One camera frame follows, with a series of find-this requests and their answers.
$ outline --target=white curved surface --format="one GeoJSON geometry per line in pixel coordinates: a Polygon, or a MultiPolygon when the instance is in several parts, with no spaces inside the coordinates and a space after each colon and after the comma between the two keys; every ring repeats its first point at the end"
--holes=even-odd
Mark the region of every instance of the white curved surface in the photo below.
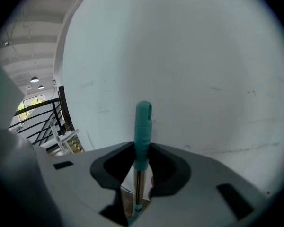
{"type": "Polygon", "coordinates": [[[58,42],[57,42],[57,49],[55,52],[54,60],[53,60],[53,78],[56,80],[58,86],[62,86],[63,80],[63,53],[64,53],[64,46],[65,46],[65,39],[67,35],[68,28],[71,23],[72,16],[76,12],[79,5],[82,3],[83,0],[74,0],[70,9],[66,12],[66,15],[63,20],[62,30],[59,34],[58,42]]]}
{"type": "Polygon", "coordinates": [[[84,0],[63,80],[85,150],[132,141],[149,100],[153,142],[284,182],[284,33],[261,0],[84,0]]]}

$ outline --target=black metal railing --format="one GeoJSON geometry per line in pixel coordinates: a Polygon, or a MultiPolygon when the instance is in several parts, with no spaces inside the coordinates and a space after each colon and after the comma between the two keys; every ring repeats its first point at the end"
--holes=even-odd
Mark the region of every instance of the black metal railing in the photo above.
{"type": "Polygon", "coordinates": [[[63,129],[63,127],[61,126],[61,123],[60,123],[60,119],[61,119],[61,117],[62,117],[62,109],[61,109],[61,108],[60,108],[60,110],[58,109],[59,106],[61,105],[61,99],[60,99],[60,98],[51,99],[51,100],[48,100],[48,101],[44,101],[44,102],[38,103],[38,104],[36,104],[36,105],[29,106],[29,107],[24,108],[24,109],[18,110],[18,111],[16,111],[15,116],[17,116],[17,115],[19,115],[19,114],[22,114],[22,113],[24,113],[24,112],[26,112],[26,111],[30,111],[30,110],[32,110],[32,109],[36,109],[36,108],[39,108],[39,107],[42,107],[42,106],[45,106],[45,105],[49,105],[49,104],[52,104],[53,109],[48,110],[48,111],[45,111],[45,112],[42,112],[42,113],[39,113],[39,114],[34,115],[34,116],[32,116],[32,117],[29,117],[29,118],[27,118],[27,119],[24,119],[24,120],[22,120],[22,121],[20,121],[20,122],[18,122],[18,123],[16,123],[16,124],[11,125],[9,128],[12,128],[12,127],[14,127],[14,126],[16,126],[16,125],[18,125],[18,124],[21,124],[21,123],[24,123],[24,122],[26,122],[26,121],[28,121],[28,120],[31,120],[31,119],[33,119],[33,118],[36,118],[36,117],[38,117],[38,116],[40,116],[40,115],[43,115],[43,114],[45,114],[45,113],[52,112],[52,113],[50,114],[50,116],[48,117],[48,119],[43,120],[43,121],[41,121],[41,122],[38,122],[38,123],[36,123],[36,124],[34,124],[34,125],[32,125],[32,126],[29,126],[29,127],[25,128],[25,129],[23,129],[23,130],[20,130],[20,131],[18,131],[18,133],[24,132],[24,131],[26,131],[26,130],[28,130],[28,129],[31,129],[31,128],[37,126],[37,125],[40,125],[40,124],[44,123],[44,125],[43,125],[43,127],[42,127],[42,129],[41,129],[40,131],[35,132],[35,133],[33,133],[33,134],[31,134],[31,135],[29,135],[29,136],[27,137],[27,139],[28,139],[28,138],[31,138],[31,137],[33,137],[33,136],[35,136],[35,135],[38,134],[38,136],[37,136],[37,138],[36,138],[36,141],[35,141],[33,144],[36,144],[36,143],[39,142],[39,145],[40,145],[40,143],[42,142],[42,140],[46,140],[46,141],[47,141],[47,139],[48,139],[50,136],[53,135],[53,134],[49,134],[49,135],[45,136],[46,133],[47,133],[47,131],[51,128],[51,127],[45,128],[45,126],[47,125],[47,123],[50,121],[50,119],[51,119],[52,116],[54,115],[54,117],[55,117],[55,119],[56,119],[56,121],[57,121],[55,125],[58,125],[58,126],[59,126],[59,129],[60,129],[59,132],[60,132],[61,134],[64,134],[64,133],[65,133],[65,132],[64,132],[64,129],[63,129]],[[43,131],[45,131],[45,133],[43,134],[43,137],[39,139],[39,137],[40,137],[40,135],[41,135],[41,132],[43,132],[43,131]]]}

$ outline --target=ceiling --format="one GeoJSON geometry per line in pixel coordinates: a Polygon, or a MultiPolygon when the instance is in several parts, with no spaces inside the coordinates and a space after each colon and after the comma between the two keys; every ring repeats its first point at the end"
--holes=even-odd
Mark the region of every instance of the ceiling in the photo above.
{"type": "Polygon", "coordinates": [[[54,87],[57,39],[64,16],[74,1],[22,0],[2,27],[0,65],[26,95],[54,87]],[[39,81],[30,83],[32,76],[37,76],[39,81]]]}

